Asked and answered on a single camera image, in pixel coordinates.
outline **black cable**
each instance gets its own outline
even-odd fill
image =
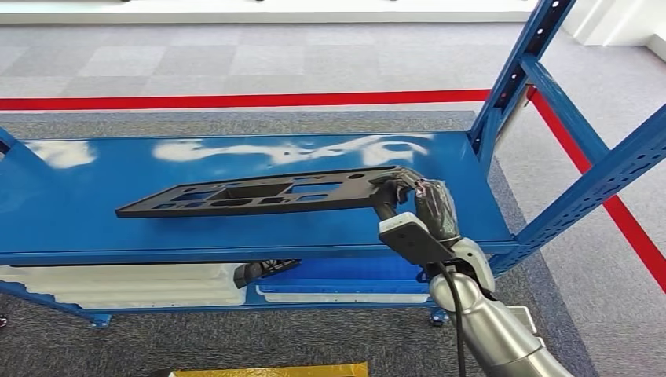
[[[453,278],[451,273],[446,269],[444,263],[438,262],[437,266],[441,269],[446,283],[448,284],[448,289],[451,290],[451,295],[453,296],[453,305],[455,306],[456,311],[456,347],[458,349],[458,376],[465,377],[467,375],[467,370],[465,367],[465,343],[463,342],[463,304],[460,301],[460,295],[458,294],[458,288],[456,284],[453,283]]]

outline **blue crossbar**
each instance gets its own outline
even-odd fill
[[[601,161],[609,151],[606,143],[595,132],[583,114],[578,111],[576,105],[573,104],[546,68],[532,54],[523,56],[521,67],[532,84],[546,98],[553,112],[566,130],[569,131],[590,163],[595,164]]]

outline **white object on lower shelf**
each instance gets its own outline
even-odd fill
[[[0,267],[0,280],[53,295],[83,309],[238,306],[246,288],[233,273],[242,263]]]
[[[394,294],[394,293],[266,293],[257,287],[257,293],[264,296],[267,302],[366,302],[366,303],[400,303],[419,304],[425,302],[426,294]]]

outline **blue shelf surface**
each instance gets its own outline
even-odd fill
[[[25,141],[9,150],[0,161],[0,264],[394,256],[378,240],[372,209],[206,218],[114,213],[183,183],[382,165],[445,180],[462,233],[486,253],[516,247],[464,132],[117,137]]]

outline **white wall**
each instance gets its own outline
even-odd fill
[[[0,24],[522,22],[536,0],[0,0]]]
[[[666,22],[666,0],[579,0],[564,29],[584,45],[643,46]]]

